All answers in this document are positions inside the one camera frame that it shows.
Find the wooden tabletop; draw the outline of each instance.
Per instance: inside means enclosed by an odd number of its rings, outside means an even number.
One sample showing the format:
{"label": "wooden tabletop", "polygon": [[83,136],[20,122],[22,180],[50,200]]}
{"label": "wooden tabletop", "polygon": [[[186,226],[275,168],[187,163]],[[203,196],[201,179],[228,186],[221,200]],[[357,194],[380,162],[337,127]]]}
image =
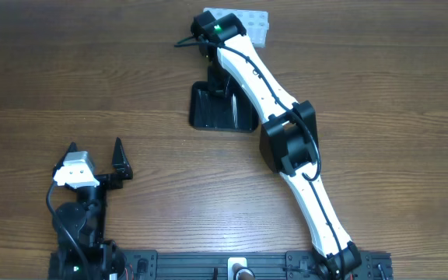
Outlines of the wooden tabletop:
{"label": "wooden tabletop", "polygon": [[[0,278],[45,278],[44,202],[70,142],[110,172],[121,137],[134,180],[108,195],[107,232],[160,252],[309,250],[288,186],[251,134],[197,131],[204,7],[269,12],[275,78],[317,110],[324,186],[363,250],[396,278],[448,278],[448,1],[0,1]],[[74,200],[57,190],[54,206]]]}

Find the wooden table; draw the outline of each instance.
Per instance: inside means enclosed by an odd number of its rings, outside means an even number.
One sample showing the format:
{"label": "wooden table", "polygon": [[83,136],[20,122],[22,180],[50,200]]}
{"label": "wooden table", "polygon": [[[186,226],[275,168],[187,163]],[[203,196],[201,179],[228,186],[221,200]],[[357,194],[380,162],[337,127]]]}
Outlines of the wooden table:
{"label": "wooden table", "polygon": [[[135,178],[109,194],[107,236],[160,252],[308,250],[289,188],[252,134],[197,131],[204,7],[269,12],[258,50],[317,110],[324,185],[396,278],[448,278],[448,1],[0,1],[0,278],[44,278],[44,197],[71,141],[109,172],[119,136]],[[57,191],[54,206],[73,200]]]}

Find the white arm segment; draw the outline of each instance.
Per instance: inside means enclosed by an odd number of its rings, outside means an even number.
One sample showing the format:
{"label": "white arm segment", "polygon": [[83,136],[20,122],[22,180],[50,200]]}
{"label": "white arm segment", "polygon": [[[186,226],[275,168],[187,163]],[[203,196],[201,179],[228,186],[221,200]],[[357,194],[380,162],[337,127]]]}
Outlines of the white arm segment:
{"label": "white arm segment", "polygon": [[[272,89],[278,98],[288,107],[292,108],[292,104],[296,102],[296,99],[290,96],[279,84],[276,82],[272,74],[265,67],[262,60],[255,52],[254,46],[251,43],[250,38],[246,36],[237,35],[224,42],[227,47],[231,47],[246,56],[250,57],[257,67],[262,71],[264,77],[267,79]],[[259,79],[257,73],[254,71],[254,67],[245,61],[244,58],[238,54],[234,54],[231,51],[224,50],[222,48],[217,49],[217,56],[219,64],[228,71],[233,78],[241,85],[243,91],[248,96],[248,99],[254,105],[255,110],[258,112],[258,116],[262,123],[269,121],[269,116],[274,114],[276,117],[285,113],[278,104],[275,104],[275,100],[271,95],[271,92],[265,85],[262,79]],[[326,223],[326,219],[323,216],[320,206],[317,203],[317,199],[312,191],[312,188],[303,177],[302,173],[306,173],[310,177],[313,177],[316,173],[316,166],[311,163],[306,164],[296,170],[294,177],[288,176],[284,173],[280,173],[281,177],[285,179],[286,183],[290,186],[298,201],[300,208],[302,209],[303,216],[309,226],[310,235],[312,236],[312,242],[314,248],[323,256],[328,254],[337,254],[338,247],[334,240],[333,234]],[[340,242],[341,249],[347,247],[347,242],[351,241],[350,236],[345,232],[333,207],[327,197],[324,190],[323,183],[319,177],[313,182],[316,188],[317,195],[324,207],[324,211],[327,217],[330,219],[336,232],[337,238]]]}

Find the cable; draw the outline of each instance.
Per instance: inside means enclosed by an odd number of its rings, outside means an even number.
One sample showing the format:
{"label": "cable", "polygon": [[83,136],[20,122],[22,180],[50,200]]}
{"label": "cable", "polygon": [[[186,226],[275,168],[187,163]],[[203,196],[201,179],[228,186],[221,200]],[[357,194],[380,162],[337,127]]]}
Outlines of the cable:
{"label": "cable", "polygon": [[[307,180],[307,174],[302,173],[302,176]],[[312,184],[312,181],[309,181],[309,185],[312,188],[312,192],[314,193],[314,196],[316,197],[317,203],[319,204],[320,210],[323,212],[323,216],[326,219],[327,226],[330,227],[331,232],[333,233],[334,241],[336,242],[336,246],[338,247],[338,252],[340,254],[340,261],[341,261],[341,267],[340,267],[340,279],[345,279],[345,259],[343,258],[343,251],[340,246],[340,240],[338,240],[338,236],[336,235],[336,232],[334,231],[333,225],[330,222],[330,219],[327,217],[326,211],[324,210],[323,204],[320,203],[319,195],[317,195],[316,188],[314,187],[314,184]]]}
{"label": "cable", "polygon": [[216,44],[216,43],[212,43],[212,42],[194,42],[194,43],[181,44],[181,43],[189,40],[188,38],[185,38],[184,40],[179,41],[177,44],[174,45],[174,47],[190,47],[190,46],[199,46],[199,45],[218,47],[218,48],[222,48],[222,49],[227,50],[227,51],[231,51],[234,54],[237,54],[240,57],[244,58],[247,63],[250,63],[252,65],[252,67],[254,67],[254,70],[257,73],[258,78],[262,79],[264,81],[265,85],[267,86],[267,88],[271,92],[271,95],[274,98],[275,102],[281,108],[283,108],[286,111],[286,113],[300,127],[300,129],[302,129],[303,134],[304,134],[304,138],[308,138],[312,142],[312,145],[314,147],[314,152],[315,152],[316,158],[317,158],[316,174],[312,178],[309,177],[306,173],[302,173],[302,176],[303,176],[303,178],[307,182],[309,182],[309,185],[312,187],[312,191],[313,191],[313,193],[314,193],[314,195],[316,196],[316,199],[317,199],[317,204],[319,205],[320,210],[323,212],[324,218],[326,219],[326,223],[329,226],[331,232],[333,233],[334,241],[336,242],[336,245],[338,247],[338,253],[340,254],[340,261],[341,261],[341,267],[340,267],[341,277],[340,277],[340,279],[344,279],[344,276],[345,276],[345,259],[343,258],[343,251],[342,251],[341,246],[340,246],[340,241],[338,240],[338,236],[336,235],[336,232],[334,231],[333,225],[331,224],[329,218],[327,217],[327,214],[326,214],[326,211],[324,210],[323,204],[320,202],[320,199],[319,199],[319,196],[317,195],[316,189],[314,188],[314,185],[312,184],[312,182],[317,180],[317,178],[320,176],[321,159],[320,159],[319,148],[317,147],[317,144],[314,141],[314,138],[313,138],[312,133],[310,132],[309,128],[305,125],[305,123],[303,123],[303,121],[300,119],[300,117],[297,114],[293,113],[293,111],[291,109],[289,109],[283,102],[281,102],[279,97],[275,94],[274,90],[272,89],[271,84],[269,84],[269,81],[264,77],[264,74],[262,73],[262,71],[250,59],[250,57],[246,56],[242,52],[237,51],[237,50],[235,50],[235,49],[233,49],[231,47],[227,47],[224,44]]}
{"label": "cable", "polygon": [[70,235],[70,233],[65,228],[65,226],[63,226],[63,222],[61,222],[60,217],[58,217],[58,215],[56,214],[56,211],[53,209],[53,206],[51,206],[51,194],[53,193],[53,189],[56,186],[57,186],[56,182],[53,181],[53,183],[51,183],[49,191],[47,191],[47,195],[46,195],[47,209],[50,211],[54,220],[58,224],[58,228],[61,229],[61,231],[67,236],[68,241],[70,241],[70,244],[74,247],[75,251],[81,258],[82,265],[84,266],[84,270],[86,271],[86,279],[91,280],[91,275],[89,274],[89,263],[86,259],[86,256],[84,255],[84,252],[82,252],[79,245],[77,245],[77,243],[74,241],[74,238],[72,237],[72,235]]}
{"label": "cable", "polygon": [[297,114],[293,113],[293,111],[291,109],[289,109],[283,102],[281,102],[279,97],[276,95],[276,93],[272,89],[271,84],[269,84],[269,81],[264,77],[264,74],[258,68],[258,66],[250,59],[250,57],[246,56],[245,54],[243,54],[231,47],[227,47],[224,44],[215,44],[215,43],[211,43],[211,42],[194,42],[194,43],[187,43],[187,44],[175,44],[174,47],[190,47],[190,46],[198,46],[198,45],[218,47],[218,48],[222,48],[227,51],[231,51],[234,54],[237,54],[240,57],[244,58],[247,63],[250,63],[252,65],[252,67],[254,67],[254,70],[257,73],[258,78],[262,79],[264,81],[265,85],[271,92],[271,95],[274,98],[275,102],[281,108],[283,108],[283,110],[285,110],[286,113],[295,121],[295,123],[300,127],[300,129],[302,129],[304,138],[308,138],[312,142],[312,145],[314,147],[314,152],[316,153],[316,158],[317,158],[317,170],[316,170],[316,174],[314,175],[314,177],[306,179],[306,180],[310,180],[310,181],[317,180],[317,178],[320,176],[321,160],[320,160],[319,148],[317,147],[316,142],[314,141],[314,137],[312,136],[312,133],[310,133],[309,128],[305,125],[305,123],[303,123],[303,121],[300,119],[300,117]]}

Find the white plastic part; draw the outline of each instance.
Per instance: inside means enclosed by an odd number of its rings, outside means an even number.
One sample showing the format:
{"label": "white plastic part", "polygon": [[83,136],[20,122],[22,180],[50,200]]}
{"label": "white plastic part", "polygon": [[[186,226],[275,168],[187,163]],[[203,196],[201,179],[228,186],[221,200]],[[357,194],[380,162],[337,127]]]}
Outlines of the white plastic part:
{"label": "white plastic part", "polygon": [[58,186],[96,187],[100,182],[94,178],[94,163],[88,152],[69,152],[63,161],[63,166],[56,172],[53,180]]}
{"label": "white plastic part", "polygon": [[203,12],[206,11],[210,11],[215,19],[220,19],[230,13],[235,14],[247,29],[247,35],[252,40],[254,47],[265,47],[265,37],[269,30],[269,14],[267,12],[220,8],[203,9]]}
{"label": "white plastic part", "polygon": [[[309,177],[313,177],[316,174],[316,169],[316,165],[308,163],[295,170],[296,175],[294,177],[288,176],[284,173],[280,173],[279,175],[286,181],[286,183],[288,183],[299,203],[303,216],[309,226],[314,248],[316,248],[317,252],[323,256],[327,256],[328,254],[335,255],[339,252],[339,250],[333,233],[326,223],[326,219],[324,218],[323,212],[319,207],[319,203],[317,203],[312,187],[302,176],[302,173],[306,173]],[[336,232],[341,249],[344,250],[347,247],[347,243],[352,240],[341,226],[340,221],[338,221],[338,217],[334,213],[333,206],[331,206],[330,199],[327,197],[320,176],[312,183],[316,189],[317,196],[319,196],[319,200],[323,205],[324,211],[326,212],[326,215],[329,218],[334,231]]]}
{"label": "white plastic part", "polygon": [[[267,79],[281,102],[289,109],[292,108],[292,104],[296,102],[296,99],[290,96],[274,79],[262,60],[258,57],[248,36],[237,35],[226,40],[224,43],[227,47],[231,47],[250,57],[251,61],[253,61],[264,74],[264,77]],[[285,113],[283,108],[278,104],[275,104],[275,100],[265,85],[264,80],[258,78],[254,71],[254,67],[250,63],[247,63],[245,59],[238,54],[234,54],[233,52],[222,48],[217,49],[217,56],[220,65],[241,85],[243,91],[258,112],[258,116],[262,123],[267,122],[269,116],[272,114],[279,116]],[[309,163],[297,169],[294,177],[284,173],[280,173],[280,175],[292,189],[293,194],[302,209],[303,216],[309,226],[314,248],[323,256],[327,256],[328,254],[336,255],[339,250],[333,233],[327,225],[327,221],[324,218],[319,203],[317,203],[317,199],[309,182],[302,177],[302,173],[306,173],[308,176],[313,177],[316,173],[316,168],[317,166]],[[320,202],[323,205],[324,211],[336,232],[341,249],[344,250],[347,247],[347,243],[351,241],[350,236],[345,232],[338,221],[333,206],[324,190],[321,178],[319,177],[313,182],[313,185],[319,196]]]}
{"label": "white plastic part", "polygon": [[[226,40],[224,44],[227,47],[231,47],[250,57],[250,60],[257,65],[269,84],[271,84],[272,89],[279,99],[288,108],[292,108],[292,104],[296,102],[296,99],[290,96],[285,89],[276,82],[267,67],[262,63],[262,60],[258,57],[257,52],[247,35],[234,36],[233,38]],[[272,114],[279,116],[285,113],[283,108],[278,104],[275,104],[275,100],[265,85],[264,80],[259,79],[257,73],[254,71],[254,67],[250,63],[247,63],[244,58],[222,48],[217,49],[217,57],[220,65],[241,85],[251,103],[254,105],[255,110],[257,110],[262,123],[267,122],[269,116]]]}

